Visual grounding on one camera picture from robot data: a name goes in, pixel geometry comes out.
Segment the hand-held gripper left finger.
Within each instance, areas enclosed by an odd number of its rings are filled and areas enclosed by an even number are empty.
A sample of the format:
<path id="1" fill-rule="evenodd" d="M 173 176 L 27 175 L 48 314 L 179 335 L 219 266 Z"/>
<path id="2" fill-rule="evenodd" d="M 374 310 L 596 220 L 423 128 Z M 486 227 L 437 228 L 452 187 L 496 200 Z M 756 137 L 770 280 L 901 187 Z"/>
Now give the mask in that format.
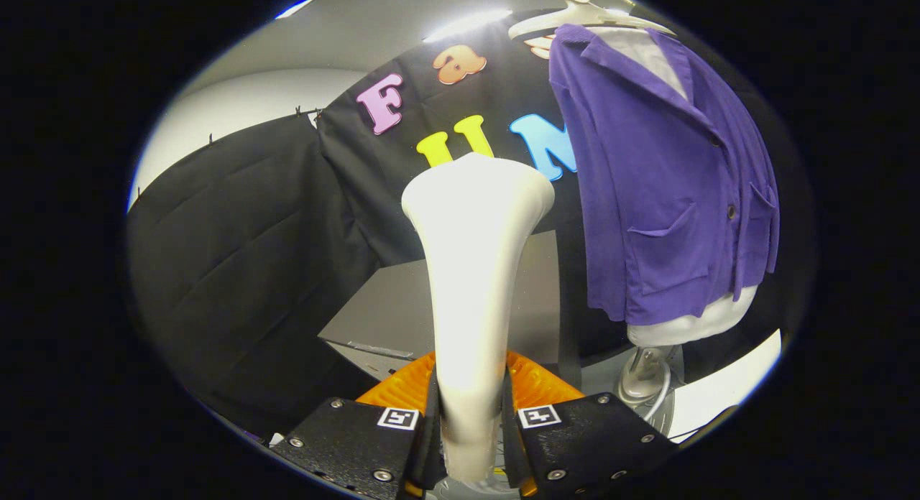
<path id="1" fill-rule="evenodd" d="M 270 450 L 305 476 L 365 499 L 423 499 L 441 481 L 435 353 L 355 401 L 331 397 Z"/>

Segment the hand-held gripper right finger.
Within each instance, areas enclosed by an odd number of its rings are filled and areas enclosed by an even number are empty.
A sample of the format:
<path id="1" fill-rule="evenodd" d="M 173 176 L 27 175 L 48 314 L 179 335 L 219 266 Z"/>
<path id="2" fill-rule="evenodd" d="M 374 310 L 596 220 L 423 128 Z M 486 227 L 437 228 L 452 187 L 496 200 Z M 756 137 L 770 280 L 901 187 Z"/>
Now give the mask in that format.
<path id="1" fill-rule="evenodd" d="M 523 499 L 598 499 L 679 450 L 610 392 L 585 395 L 508 352 L 502 385 L 504 473 Z"/>

